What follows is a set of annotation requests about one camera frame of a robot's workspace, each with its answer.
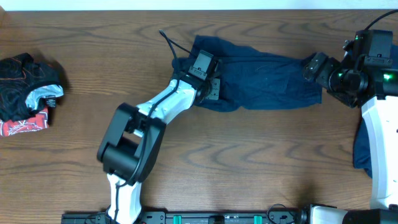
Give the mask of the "navy blue shorts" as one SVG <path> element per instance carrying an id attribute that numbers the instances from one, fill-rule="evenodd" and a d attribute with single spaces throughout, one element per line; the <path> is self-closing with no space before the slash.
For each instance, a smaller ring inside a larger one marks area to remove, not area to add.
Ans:
<path id="1" fill-rule="evenodd" d="M 292 110 L 322 102 L 322 88 L 304 79 L 303 68 L 311 57 L 296 59 L 234 45 L 218 37 L 195 37 L 191 55 L 172 61 L 186 70 L 200 50 L 221 60 L 220 95 L 203 100 L 199 107 L 218 112 L 247 110 Z"/>

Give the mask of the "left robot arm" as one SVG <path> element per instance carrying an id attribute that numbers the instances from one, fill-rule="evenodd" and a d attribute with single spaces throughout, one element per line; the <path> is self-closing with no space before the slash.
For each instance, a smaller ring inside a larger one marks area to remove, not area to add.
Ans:
<path id="1" fill-rule="evenodd" d="M 182 73 L 151 100 L 119 105 L 97 152 L 111 187 L 106 223 L 135 223 L 142 211 L 142 183 L 156 162 L 167 125 L 200 100 L 217 100 L 220 78 Z"/>

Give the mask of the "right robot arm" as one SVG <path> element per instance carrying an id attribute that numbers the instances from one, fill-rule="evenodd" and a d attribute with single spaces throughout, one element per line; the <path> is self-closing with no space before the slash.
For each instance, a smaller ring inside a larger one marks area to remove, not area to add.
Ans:
<path id="1" fill-rule="evenodd" d="M 311 204 L 298 223 L 397 223 L 397 70 L 391 58 L 393 33 L 357 31 L 337 61 L 322 52 L 306 65 L 303 77 L 350 108 L 361 109 L 370 146 L 372 193 L 367 210 Z"/>

